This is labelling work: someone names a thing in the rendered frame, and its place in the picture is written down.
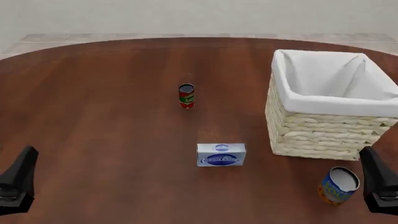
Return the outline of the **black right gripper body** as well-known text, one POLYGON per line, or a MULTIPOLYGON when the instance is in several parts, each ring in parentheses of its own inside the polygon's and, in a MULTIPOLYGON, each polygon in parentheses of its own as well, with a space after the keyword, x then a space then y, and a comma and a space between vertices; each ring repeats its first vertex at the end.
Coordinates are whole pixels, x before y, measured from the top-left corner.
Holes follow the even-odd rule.
POLYGON ((398 188, 381 192, 364 189, 364 201, 372 213, 398 213, 398 188))

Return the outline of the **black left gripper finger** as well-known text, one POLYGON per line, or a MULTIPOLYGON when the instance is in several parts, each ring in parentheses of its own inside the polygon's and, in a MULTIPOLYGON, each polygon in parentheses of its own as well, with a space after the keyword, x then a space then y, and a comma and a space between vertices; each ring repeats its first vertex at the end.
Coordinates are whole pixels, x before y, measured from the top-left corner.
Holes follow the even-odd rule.
POLYGON ((0 174, 0 194, 34 194, 34 171, 38 151, 26 146, 13 164, 0 174))

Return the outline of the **blue and white cream cheese box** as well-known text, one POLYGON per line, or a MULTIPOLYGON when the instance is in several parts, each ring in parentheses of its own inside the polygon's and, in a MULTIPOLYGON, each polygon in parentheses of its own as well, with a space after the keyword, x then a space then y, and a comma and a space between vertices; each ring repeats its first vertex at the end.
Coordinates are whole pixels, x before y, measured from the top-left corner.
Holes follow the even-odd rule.
POLYGON ((198 143, 198 167, 243 166, 245 143, 198 143))

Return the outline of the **blue and orange soup tin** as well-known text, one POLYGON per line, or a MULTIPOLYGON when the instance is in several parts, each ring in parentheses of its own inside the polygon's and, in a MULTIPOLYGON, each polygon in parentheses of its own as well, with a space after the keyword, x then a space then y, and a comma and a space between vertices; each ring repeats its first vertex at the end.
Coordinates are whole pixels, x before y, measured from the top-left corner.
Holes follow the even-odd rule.
POLYGON ((345 167, 332 167, 318 186, 318 194, 329 205, 341 205, 359 186, 360 181, 355 173, 345 167))

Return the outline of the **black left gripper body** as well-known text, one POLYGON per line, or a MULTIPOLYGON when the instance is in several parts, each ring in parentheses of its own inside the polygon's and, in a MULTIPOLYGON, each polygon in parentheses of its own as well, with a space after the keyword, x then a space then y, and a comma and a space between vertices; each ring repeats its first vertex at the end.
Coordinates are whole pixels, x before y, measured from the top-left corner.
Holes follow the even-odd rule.
POLYGON ((27 213, 34 197, 19 189, 0 185, 0 215, 27 213))

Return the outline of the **red and green tomato sauce tin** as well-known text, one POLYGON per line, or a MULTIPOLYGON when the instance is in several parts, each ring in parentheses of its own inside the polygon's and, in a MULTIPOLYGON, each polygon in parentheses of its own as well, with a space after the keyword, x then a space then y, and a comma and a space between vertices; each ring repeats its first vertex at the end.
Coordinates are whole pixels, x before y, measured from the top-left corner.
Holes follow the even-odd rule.
POLYGON ((179 104, 183 109, 195 106, 195 87, 191 83, 184 83, 178 88, 179 104))

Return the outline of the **pale wicker basket, white liner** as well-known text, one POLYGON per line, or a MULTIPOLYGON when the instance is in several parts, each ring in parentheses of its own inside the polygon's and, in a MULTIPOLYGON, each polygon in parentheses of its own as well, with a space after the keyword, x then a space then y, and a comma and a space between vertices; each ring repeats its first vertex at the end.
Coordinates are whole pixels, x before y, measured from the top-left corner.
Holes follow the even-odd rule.
POLYGON ((276 50, 265 116, 274 154, 356 161, 398 123, 398 85, 365 54, 276 50))

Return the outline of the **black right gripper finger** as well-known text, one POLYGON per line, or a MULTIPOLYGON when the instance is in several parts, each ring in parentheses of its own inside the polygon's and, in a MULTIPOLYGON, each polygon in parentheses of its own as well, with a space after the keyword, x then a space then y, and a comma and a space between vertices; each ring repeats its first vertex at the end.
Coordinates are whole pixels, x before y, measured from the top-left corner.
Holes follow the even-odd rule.
POLYGON ((359 155, 364 175, 364 195, 398 197, 398 174, 370 146, 364 147, 359 155))

